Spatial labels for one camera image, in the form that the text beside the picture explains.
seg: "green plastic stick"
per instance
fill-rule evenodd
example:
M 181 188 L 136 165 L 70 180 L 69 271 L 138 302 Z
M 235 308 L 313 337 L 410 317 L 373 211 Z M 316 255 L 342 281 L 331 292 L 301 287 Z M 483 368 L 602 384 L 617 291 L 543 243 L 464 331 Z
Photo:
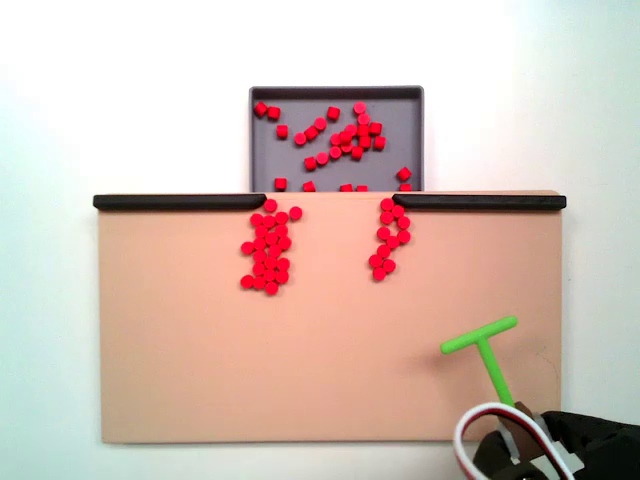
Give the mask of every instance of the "green plastic stick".
M 500 370 L 496 356 L 493 354 L 493 350 L 491 350 L 491 345 L 489 345 L 489 337 L 504 332 L 505 330 L 509 330 L 517 324 L 518 319 L 516 317 L 501 318 L 496 322 L 490 323 L 489 325 L 485 325 L 484 327 L 480 327 L 476 330 L 472 330 L 471 332 L 464 333 L 459 337 L 440 345 L 440 351 L 446 355 L 475 343 L 478 346 L 478 351 L 484 361 L 484 365 L 489 372 L 489 377 L 491 377 L 493 386 L 498 393 L 498 398 L 502 403 L 511 407 L 514 406 L 513 398 L 511 397 L 511 392 L 509 391 L 507 382 L 502 376 L 502 371 Z

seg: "white background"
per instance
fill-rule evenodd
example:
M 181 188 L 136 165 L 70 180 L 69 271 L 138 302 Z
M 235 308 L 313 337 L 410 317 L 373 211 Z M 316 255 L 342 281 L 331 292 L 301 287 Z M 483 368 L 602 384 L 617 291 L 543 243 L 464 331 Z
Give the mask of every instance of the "white background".
M 100 443 L 92 195 L 247 191 L 253 85 L 421 84 L 427 189 L 567 195 L 563 408 L 640 423 L 639 25 L 637 1 L 0 2 L 0 478 L 458 477 L 446 444 Z

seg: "tan board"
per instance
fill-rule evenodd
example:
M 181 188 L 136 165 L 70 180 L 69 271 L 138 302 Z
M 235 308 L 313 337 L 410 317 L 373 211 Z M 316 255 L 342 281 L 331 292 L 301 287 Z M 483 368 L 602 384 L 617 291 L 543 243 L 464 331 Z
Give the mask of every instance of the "tan board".
M 100 212 L 105 442 L 447 440 L 497 397 L 475 348 L 439 345 L 507 315 L 514 399 L 560 407 L 559 211 L 410 212 L 376 283 L 388 195 L 269 196 L 304 210 L 275 297 L 239 285 L 253 212 Z

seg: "t-shaped pusher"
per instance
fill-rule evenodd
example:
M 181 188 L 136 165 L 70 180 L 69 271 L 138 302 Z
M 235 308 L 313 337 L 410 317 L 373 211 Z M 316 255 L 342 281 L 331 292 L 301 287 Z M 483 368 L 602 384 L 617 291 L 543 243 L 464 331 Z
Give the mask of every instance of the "t-shaped pusher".
M 478 346 L 478 351 L 484 361 L 484 365 L 487 367 L 493 386 L 498 393 L 498 398 L 502 403 L 511 407 L 515 406 L 513 398 L 511 398 L 511 392 L 509 392 L 507 382 L 505 382 L 504 377 L 502 376 L 502 372 L 498 366 L 498 361 L 493 354 L 493 350 L 491 350 L 491 345 L 489 345 L 489 337 L 504 332 L 505 330 L 509 330 L 517 324 L 518 319 L 516 317 L 501 318 L 496 322 L 490 323 L 489 325 L 485 325 L 484 327 L 480 327 L 476 330 L 472 330 L 471 332 L 464 333 L 459 337 L 440 345 L 440 351 L 446 355 L 475 343 Z

